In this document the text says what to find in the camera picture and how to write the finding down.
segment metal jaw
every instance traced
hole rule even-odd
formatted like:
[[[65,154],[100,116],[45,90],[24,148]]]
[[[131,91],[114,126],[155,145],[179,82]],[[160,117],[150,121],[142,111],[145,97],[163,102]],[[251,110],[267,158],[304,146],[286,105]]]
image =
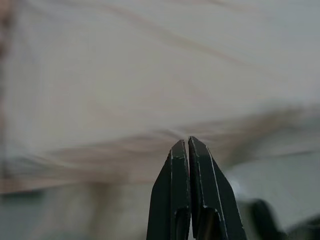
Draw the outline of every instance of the metal jaw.
[[[146,240],[246,240],[233,190],[207,146],[190,137],[170,150],[151,193]]]

